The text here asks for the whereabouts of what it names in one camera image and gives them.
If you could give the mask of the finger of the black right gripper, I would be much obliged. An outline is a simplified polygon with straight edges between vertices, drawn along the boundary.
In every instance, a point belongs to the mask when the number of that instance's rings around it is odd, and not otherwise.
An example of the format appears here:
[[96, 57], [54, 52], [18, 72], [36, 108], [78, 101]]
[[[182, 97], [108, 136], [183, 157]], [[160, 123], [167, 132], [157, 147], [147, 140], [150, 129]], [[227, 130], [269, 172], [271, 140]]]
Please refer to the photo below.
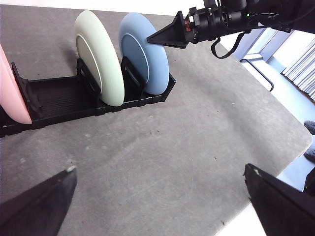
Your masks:
[[149, 44], [185, 49], [188, 45], [186, 27], [182, 11], [178, 11], [173, 21], [147, 37]]

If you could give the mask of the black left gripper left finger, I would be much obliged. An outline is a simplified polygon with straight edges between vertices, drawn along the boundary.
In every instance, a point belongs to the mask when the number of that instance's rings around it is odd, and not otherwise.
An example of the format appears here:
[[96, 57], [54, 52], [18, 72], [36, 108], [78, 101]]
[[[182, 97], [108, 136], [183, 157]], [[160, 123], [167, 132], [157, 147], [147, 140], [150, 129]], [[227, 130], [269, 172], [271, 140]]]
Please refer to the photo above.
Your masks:
[[1, 203], [2, 236], [56, 236], [71, 205], [77, 170], [70, 166]]

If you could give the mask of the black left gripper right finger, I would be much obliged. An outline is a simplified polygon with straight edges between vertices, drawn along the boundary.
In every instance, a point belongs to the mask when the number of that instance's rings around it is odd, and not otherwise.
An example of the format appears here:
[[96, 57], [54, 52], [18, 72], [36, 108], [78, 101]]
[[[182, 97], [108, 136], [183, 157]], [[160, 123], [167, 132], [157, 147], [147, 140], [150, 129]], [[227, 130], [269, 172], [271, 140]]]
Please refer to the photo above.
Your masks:
[[313, 236], [315, 234], [315, 170], [297, 190], [257, 166], [244, 170], [250, 202], [268, 236]]

